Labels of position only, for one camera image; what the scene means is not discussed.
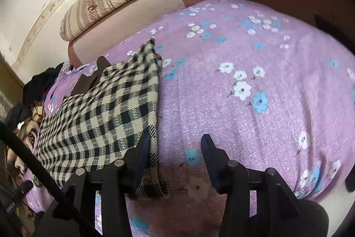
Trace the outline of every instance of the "silver bolt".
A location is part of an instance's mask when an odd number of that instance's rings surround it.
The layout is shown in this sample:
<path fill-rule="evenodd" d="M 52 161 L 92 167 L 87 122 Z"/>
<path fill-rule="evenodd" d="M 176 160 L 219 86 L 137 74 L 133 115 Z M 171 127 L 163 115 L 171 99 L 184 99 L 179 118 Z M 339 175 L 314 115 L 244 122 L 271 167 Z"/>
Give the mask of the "silver bolt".
<path fill-rule="evenodd" d="M 268 174 L 270 174 L 271 176 L 274 176 L 274 175 L 277 174 L 277 171 L 276 171 L 276 169 L 274 169 L 274 168 L 268 168 L 266 171 L 267 171 Z"/>
<path fill-rule="evenodd" d="M 114 162 L 114 165 L 116 166 L 116 167 L 121 167 L 121 166 L 123 166 L 125 164 L 125 161 L 123 161 L 122 159 L 118 159 L 118 160 L 116 160 L 115 162 Z"/>
<path fill-rule="evenodd" d="M 234 167 L 238 166 L 238 162 L 234 161 L 234 160 L 229 160 L 228 161 L 228 166 L 234 168 Z"/>
<path fill-rule="evenodd" d="M 79 168 L 75 171 L 75 174 L 77 174 L 78 176 L 81 176 L 82 174 L 85 173 L 85 169 L 84 168 Z"/>

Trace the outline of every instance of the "black rod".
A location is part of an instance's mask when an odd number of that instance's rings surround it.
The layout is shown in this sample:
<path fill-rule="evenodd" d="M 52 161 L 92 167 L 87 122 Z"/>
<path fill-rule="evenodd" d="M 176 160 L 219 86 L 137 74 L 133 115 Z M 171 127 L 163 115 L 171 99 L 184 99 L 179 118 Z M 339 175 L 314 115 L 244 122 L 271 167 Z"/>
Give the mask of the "black rod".
<path fill-rule="evenodd" d="M 68 197 L 60 190 L 53 178 L 44 169 L 42 164 L 31 153 L 31 151 L 22 143 L 22 141 L 11 130 L 0 121 L 0 139 L 7 145 L 20 159 L 27 165 L 38 180 L 46 187 L 48 192 L 58 202 L 58 204 L 67 208 L 71 213 L 71 217 L 79 226 L 87 229 L 92 236 L 102 237 L 96 231 L 91 223 L 73 206 Z"/>

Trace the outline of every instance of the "bed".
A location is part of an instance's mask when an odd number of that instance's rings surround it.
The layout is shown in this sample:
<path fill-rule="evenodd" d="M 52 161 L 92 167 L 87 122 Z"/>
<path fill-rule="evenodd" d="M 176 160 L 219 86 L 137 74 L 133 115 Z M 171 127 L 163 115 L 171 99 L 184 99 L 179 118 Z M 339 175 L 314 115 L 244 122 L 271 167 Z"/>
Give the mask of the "bed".
<path fill-rule="evenodd" d="M 247 168 L 276 168 L 297 198 L 323 200 L 355 163 L 353 54 L 330 35 L 258 3 L 189 5 L 116 34 L 112 27 L 124 14 L 115 10 L 70 42 L 75 69 L 63 66 L 45 101 L 46 114 L 55 114 L 79 77 L 97 69 L 97 57 L 113 65 L 155 38 L 162 57 L 159 159 L 170 194 L 127 200 L 134 236 L 194 235 L 196 228 L 217 235 L 225 196 L 209 183 L 200 150 L 205 133 Z M 36 198 L 29 195 L 28 202 Z M 100 230 L 99 196 L 96 202 Z"/>

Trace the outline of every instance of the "plaid garment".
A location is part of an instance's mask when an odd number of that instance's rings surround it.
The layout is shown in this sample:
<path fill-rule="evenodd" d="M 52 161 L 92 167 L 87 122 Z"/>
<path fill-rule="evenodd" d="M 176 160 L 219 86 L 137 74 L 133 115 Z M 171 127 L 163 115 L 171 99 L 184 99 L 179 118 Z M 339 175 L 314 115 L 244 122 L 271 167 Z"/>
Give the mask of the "plaid garment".
<path fill-rule="evenodd" d="M 126 62 L 107 67 L 86 94 L 67 97 L 40 128 L 35 156 L 59 187 L 77 168 L 88 171 L 120 159 L 149 128 L 150 158 L 136 194 L 159 198 L 169 193 L 158 161 L 157 106 L 161 57 L 154 39 Z"/>

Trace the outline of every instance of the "bedsheet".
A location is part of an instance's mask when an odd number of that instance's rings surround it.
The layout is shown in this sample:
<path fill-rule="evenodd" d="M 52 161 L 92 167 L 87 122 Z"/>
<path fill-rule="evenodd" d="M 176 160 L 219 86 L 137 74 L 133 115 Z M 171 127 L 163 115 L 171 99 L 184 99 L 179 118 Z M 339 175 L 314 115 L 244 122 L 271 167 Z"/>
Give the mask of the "bedsheet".
<path fill-rule="evenodd" d="M 276 168 L 297 198 L 320 200 L 345 180 L 355 162 L 355 57 L 333 37 L 261 4 L 206 0 L 163 16 L 105 57 L 124 61 L 152 36 L 163 58 L 159 158 L 170 196 L 127 201 L 134 236 L 217 236 L 225 196 L 208 178 L 205 133 L 247 168 Z M 61 76 L 46 113 L 95 69 Z"/>

